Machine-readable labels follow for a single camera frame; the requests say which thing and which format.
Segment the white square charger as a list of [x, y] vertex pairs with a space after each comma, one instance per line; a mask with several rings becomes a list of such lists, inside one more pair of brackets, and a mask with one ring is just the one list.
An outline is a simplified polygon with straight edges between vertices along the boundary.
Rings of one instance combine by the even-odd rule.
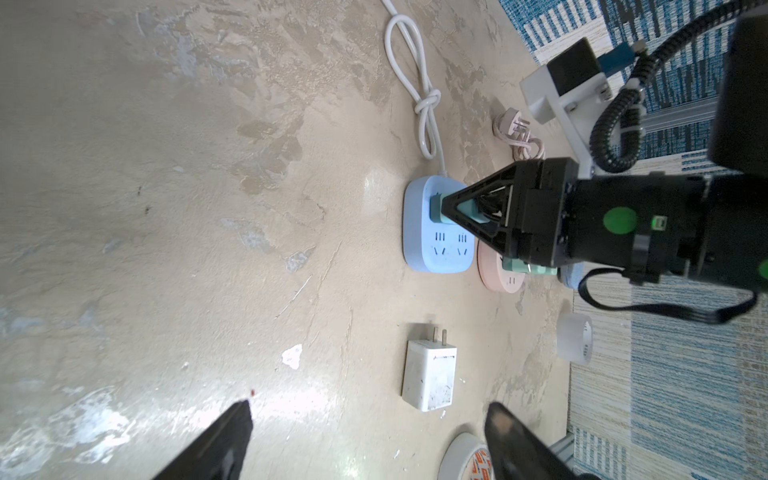
[[409, 340], [406, 348], [402, 399], [420, 412], [440, 410], [453, 403], [458, 349], [447, 340], [447, 330], [435, 328], [430, 340]]

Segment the teal charger with black cable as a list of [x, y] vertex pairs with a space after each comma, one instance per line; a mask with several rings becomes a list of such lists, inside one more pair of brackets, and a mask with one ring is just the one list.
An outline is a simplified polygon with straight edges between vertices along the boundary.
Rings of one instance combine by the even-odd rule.
[[[440, 224], [455, 224], [454, 220], [442, 212], [443, 201], [444, 195], [441, 193], [430, 197], [429, 217], [431, 221]], [[479, 224], [501, 222], [501, 210], [490, 200], [467, 200], [457, 204], [456, 210]]]

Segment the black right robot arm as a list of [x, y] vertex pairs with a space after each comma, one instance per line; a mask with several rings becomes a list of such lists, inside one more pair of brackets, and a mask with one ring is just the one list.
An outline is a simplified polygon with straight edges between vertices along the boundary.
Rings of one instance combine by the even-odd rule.
[[[645, 93], [662, 66], [703, 33], [734, 24], [708, 143], [717, 177], [633, 176]], [[631, 283], [679, 276], [746, 290], [743, 302], [707, 311], [671, 303], [638, 311], [724, 324], [767, 289], [767, 5], [730, 1], [642, 51], [629, 79], [590, 132], [600, 175], [579, 179], [570, 158], [525, 160], [439, 199], [437, 215], [505, 258], [558, 268], [595, 264]]]

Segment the green plug adapter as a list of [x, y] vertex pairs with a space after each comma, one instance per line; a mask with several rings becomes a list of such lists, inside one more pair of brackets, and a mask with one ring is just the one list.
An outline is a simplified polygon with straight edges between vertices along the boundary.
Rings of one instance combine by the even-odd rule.
[[547, 275], [547, 276], [556, 276], [558, 274], [558, 269], [556, 267], [545, 267], [540, 265], [529, 264], [524, 262], [523, 260], [516, 259], [516, 258], [503, 257], [501, 263], [502, 263], [502, 268], [505, 271], [510, 271], [514, 273], [522, 273], [527, 275]]

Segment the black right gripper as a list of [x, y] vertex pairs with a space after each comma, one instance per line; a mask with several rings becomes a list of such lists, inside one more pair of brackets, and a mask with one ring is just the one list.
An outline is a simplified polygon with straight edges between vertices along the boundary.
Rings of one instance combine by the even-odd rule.
[[[496, 253], [528, 264], [591, 262], [631, 279], [684, 276], [699, 259], [705, 193], [701, 176], [597, 176], [580, 180], [570, 158], [524, 161], [443, 194], [441, 213]], [[490, 200], [501, 220], [480, 223], [456, 208]]]

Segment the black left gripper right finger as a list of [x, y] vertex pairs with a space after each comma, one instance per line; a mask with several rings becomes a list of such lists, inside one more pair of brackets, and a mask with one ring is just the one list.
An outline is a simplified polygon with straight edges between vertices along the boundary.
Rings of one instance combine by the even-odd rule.
[[499, 402], [488, 406], [484, 435], [496, 479], [581, 479]]

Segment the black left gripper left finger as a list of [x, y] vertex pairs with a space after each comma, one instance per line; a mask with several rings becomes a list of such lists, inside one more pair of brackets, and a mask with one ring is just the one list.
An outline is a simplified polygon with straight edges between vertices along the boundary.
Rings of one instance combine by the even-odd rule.
[[250, 403], [233, 403], [155, 477], [237, 480], [253, 431]]

